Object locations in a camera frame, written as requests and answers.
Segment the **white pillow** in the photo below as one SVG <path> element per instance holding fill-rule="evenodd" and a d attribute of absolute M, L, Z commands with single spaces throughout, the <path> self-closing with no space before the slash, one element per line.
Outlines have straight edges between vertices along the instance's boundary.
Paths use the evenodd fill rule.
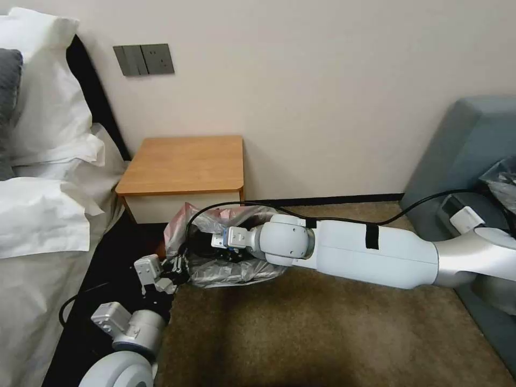
<path fill-rule="evenodd" d="M 12 165 L 95 162 L 102 141 L 91 134 L 91 112 L 66 62 L 78 21 L 13 8 L 0 16 L 0 47 L 21 51 L 24 66 L 12 130 Z"/>

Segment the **wall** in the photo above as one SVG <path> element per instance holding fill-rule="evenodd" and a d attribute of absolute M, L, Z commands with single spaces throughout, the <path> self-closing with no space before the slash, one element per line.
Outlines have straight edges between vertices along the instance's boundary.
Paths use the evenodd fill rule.
<path fill-rule="evenodd" d="M 513 0 L 0 0 L 81 20 L 124 138 L 237 134 L 248 198 L 401 192 L 458 97 L 516 92 Z M 113 45 L 167 42 L 175 76 Z"/>

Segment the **plastic bag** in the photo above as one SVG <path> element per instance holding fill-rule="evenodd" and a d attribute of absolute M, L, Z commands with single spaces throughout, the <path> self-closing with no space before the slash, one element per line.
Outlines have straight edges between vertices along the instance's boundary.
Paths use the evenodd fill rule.
<path fill-rule="evenodd" d="M 190 203 L 185 203 L 165 228 L 167 258 L 178 253 L 179 247 L 185 241 L 187 223 L 198 211 Z M 194 219 L 193 224 L 202 232 L 219 234 L 225 228 L 238 226 L 244 221 L 253 226 L 263 224 L 274 214 L 276 211 L 266 206 L 213 209 L 203 212 Z M 192 284 L 201 288 L 249 285 L 276 278 L 287 269 L 258 258 L 230 262 L 199 257 L 194 253 L 189 253 L 185 258 Z"/>
<path fill-rule="evenodd" d="M 509 156 L 493 165 L 480 180 L 489 186 L 493 195 L 516 214 L 516 156 Z"/>

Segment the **pink plastic bag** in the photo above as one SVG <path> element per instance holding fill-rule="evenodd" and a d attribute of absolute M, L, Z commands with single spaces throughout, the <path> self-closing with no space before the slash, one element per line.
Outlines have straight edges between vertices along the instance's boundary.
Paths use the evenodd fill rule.
<path fill-rule="evenodd" d="M 185 203 L 164 231 L 167 258 L 178 254 L 185 241 L 188 221 L 199 211 L 190 203 Z M 246 220 L 253 225 L 268 221 L 276 211 L 266 206 L 245 206 L 208 210 L 194 219 L 193 224 L 202 232 L 220 234 L 225 228 L 238 226 Z M 276 266 L 256 257 L 241 261 L 207 259 L 193 253 L 184 257 L 190 280 L 201 288 L 219 286 L 249 285 L 276 278 L 286 271 L 284 266 Z"/>

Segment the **carpet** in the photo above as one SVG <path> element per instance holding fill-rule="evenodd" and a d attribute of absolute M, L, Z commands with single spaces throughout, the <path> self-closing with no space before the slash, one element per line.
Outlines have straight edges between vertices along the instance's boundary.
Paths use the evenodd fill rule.
<path fill-rule="evenodd" d="M 396 203 L 291 208 L 383 220 Z M 399 219 L 393 226 L 410 229 Z M 400 290 L 291 268 L 257 285 L 183 286 L 157 385 L 515 386 L 451 289 Z"/>

